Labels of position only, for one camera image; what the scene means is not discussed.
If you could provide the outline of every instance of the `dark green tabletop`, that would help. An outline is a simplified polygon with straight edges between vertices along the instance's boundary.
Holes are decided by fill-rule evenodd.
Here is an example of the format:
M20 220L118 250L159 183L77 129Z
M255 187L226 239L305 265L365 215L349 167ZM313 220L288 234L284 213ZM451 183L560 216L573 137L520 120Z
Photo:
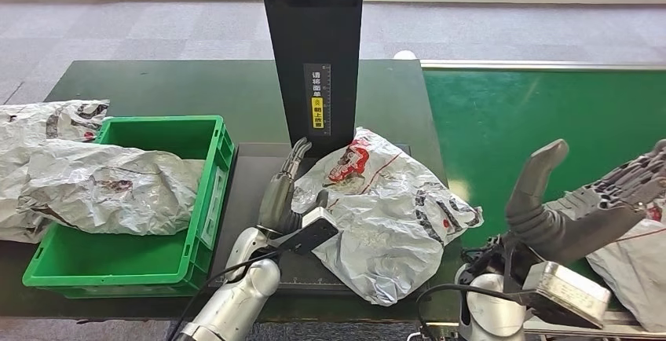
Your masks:
M234 142L288 142L275 65L267 60L227 61L77 61L47 101L111 100L110 116L222 115ZM421 67L417 61L366 60L359 69L357 125L395 143L444 178ZM34 247L0 244L0 316L79 318L177 317L187 299L79 299L20 283ZM10 253L6 248L16 249ZM447 247L450 281L459 262L459 243ZM456 301L429 303L442 320L456 318ZM415 318L414 302L388 308L356 296L275 296L261 320L398 321Z
M553 199L664 138L665 83L662 71L503 68L422 73L415 61L362 61L357 125L409 144L412 155L442 179L444 160L447 179L467 188L471 204L483 206L485 224L446 247L431 282L437 284L452 281L461 243L480 246L486 237L505 230L504 204L526 156L535 149L555 138L570 144L570 156L552 175L547 198ZM109 98L112 116L219 114L236 142L287 141L270 61L75 62L47 100L73 98ZM247 106L252 113L244 111ZM20 277L35 248L8 242L0 247L0 316L165 318L177 316L186 302L68 300L25 288ZM584 264L577 269L585 270ZM455 293L438 293L425 310L431 320L455 321ZM274 297L261 315L272 321L414 318L412 301L385 308L353 297Z

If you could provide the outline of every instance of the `crumpled plastic bag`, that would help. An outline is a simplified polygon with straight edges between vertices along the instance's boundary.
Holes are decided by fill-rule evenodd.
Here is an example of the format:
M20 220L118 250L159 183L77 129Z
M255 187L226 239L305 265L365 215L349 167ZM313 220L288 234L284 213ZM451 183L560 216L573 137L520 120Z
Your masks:
M0 240L38 243L48 222L38 214L18 214L30 155L49 138L92 141L108 100L55 101L0 105Z
M360 297L390 306L431 278L444 246L482 224L425 166L386 139L357 128L351 145L298 179L291 209L302 213L327 189L338 235L313 250Z
M204 160L51 139L34 151L17 210L87 233L187 229Z
M666 332L666 196L646 209L648 219L589 254L587 261L646 330Z

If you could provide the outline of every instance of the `plastic bag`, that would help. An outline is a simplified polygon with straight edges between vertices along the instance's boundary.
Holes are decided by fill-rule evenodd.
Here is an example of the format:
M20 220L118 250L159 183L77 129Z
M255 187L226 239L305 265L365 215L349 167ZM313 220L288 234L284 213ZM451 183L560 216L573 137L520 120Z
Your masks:
M587 261L650 332L666 332L666 208L662 195L646 205L648 219L614 243L592 252Z
M33 152L17 210L88 233L187 229L204 160L52 139Z
M370 130L295 183L303 212L321 189L339 233L313 253L370 303L390 306L432 277L444 246L483 222L421 163Z
M107 108L108 100L0 106L0 240L42 239L48 222L38 214L16 212L30 154L48 138L92 141Z

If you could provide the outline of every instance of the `gray carpet floor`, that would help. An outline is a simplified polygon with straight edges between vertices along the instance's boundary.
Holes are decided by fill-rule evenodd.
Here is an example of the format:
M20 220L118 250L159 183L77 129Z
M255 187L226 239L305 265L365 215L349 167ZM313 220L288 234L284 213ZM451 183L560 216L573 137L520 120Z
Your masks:
M366 4L361 58L666 63L666 7ZM73 60L270 59L260 2L0 2L0 104ZM0 341L160 340L167 321L0 319ZM259 324L253 340L402 340L414 324Z

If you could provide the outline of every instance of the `green storage bin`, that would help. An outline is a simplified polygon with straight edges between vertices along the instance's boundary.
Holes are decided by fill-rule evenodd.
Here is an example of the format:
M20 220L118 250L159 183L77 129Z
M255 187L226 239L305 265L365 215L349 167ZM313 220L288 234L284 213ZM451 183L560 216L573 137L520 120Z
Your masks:
M133 236L52 225L23 283L68 298L194 295L210 267L234 151L222 117L112 118L95 142L205 159L188 229L173 236Z

